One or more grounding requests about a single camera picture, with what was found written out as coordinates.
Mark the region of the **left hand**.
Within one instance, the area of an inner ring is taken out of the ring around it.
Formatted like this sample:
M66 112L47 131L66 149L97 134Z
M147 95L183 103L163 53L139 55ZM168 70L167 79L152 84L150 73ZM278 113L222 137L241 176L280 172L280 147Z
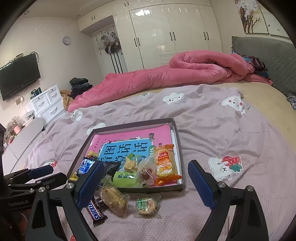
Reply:
M1 210L1 240L25 240L31 210Z

